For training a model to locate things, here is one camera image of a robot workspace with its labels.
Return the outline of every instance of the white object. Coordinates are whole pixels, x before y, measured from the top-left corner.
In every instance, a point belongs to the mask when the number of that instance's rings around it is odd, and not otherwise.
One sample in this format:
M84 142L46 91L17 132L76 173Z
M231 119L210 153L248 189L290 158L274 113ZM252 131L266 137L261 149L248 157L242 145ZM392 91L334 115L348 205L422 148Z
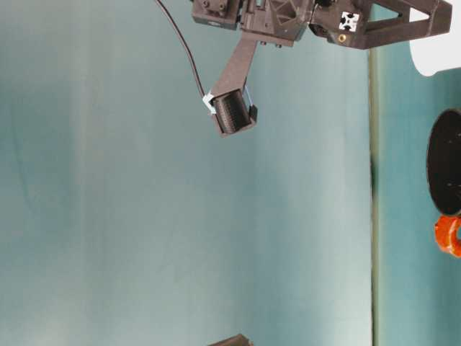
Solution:
M214 98L215 97L211 95L211 92L209 92L202 99L203 103L205 103L205 106L207 106L211 114L216 114L216 108L214 108L213 105L211 104L211 100Z
M341 21L339 22L339 29L356 32L359 19L360 15L357 13L343 12Z
M453 6L449 33L410 42L411 57L423 76L452 68L461 68L461 0L445 0ZM410 21L426 19L427 15L411 9Z

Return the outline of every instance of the teal backdrop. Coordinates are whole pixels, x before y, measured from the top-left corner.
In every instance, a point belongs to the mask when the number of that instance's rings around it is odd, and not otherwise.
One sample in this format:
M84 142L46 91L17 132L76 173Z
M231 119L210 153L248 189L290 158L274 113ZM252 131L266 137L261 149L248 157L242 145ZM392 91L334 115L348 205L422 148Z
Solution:
M210 88L238 33L166 4ZM0 43L0 345L370 345L366 52L260 47L223 140L152 1L4 1Z

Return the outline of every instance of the black disc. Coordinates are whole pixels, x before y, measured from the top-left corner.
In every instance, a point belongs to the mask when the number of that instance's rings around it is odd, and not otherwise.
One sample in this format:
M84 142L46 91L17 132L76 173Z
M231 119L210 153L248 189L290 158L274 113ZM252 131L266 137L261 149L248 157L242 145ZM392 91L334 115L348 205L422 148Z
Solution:
M427 180L442 214L461 215L461 111L446 110L432 128L427 150Z

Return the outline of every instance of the dark object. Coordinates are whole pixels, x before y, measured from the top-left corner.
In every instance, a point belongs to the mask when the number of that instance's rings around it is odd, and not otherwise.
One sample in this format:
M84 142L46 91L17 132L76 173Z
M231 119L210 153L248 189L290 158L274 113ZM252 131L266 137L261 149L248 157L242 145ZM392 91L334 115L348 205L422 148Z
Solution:
M210 346L253 346L253 343L242 334L230 337L229 339L216 342Z
M191 1L192 16L197 23L231 30L240 25L243 32L224 72L203 99L222 136L256 123L256 117L253 119L250 114L249 118L247 114L251 113L251 107L246 110L244 102L233 93L243 94L258 42L273 43L278 48L292 47L309 27L330 43L367 49L447 33L452 18L452 5L443 0ZM373 4L394 11L396 18L371 21ZM412 8L426 14L427 19L410 22ZM221 106L224 99L228 101L229 94L233 95L233 105L223 112Z
M394 11L396 18L371 21L373 4ZM412 8L428 18L410 22ZM452 5L442 0L193 0L192 16L225 29L240 24L247 38L276 45L293 46L309 26L330 43L367 49L449 32Z
M461 110L446 110L432 128L427 180L440 213L461 216Z

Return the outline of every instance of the teal wall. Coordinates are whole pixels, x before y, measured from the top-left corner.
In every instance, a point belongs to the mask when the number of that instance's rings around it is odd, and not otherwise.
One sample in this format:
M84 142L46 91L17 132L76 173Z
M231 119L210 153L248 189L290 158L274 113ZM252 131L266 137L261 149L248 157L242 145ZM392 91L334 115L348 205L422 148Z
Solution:
M459 345L461 262L434 239L426 148L437 116L461 107L461 70L419 75L408 43L372 57L375 344Z
M238 35L166 3L210 87ZM260 50L223 140L152 1L1 16L0 345L370 344L365 52Z

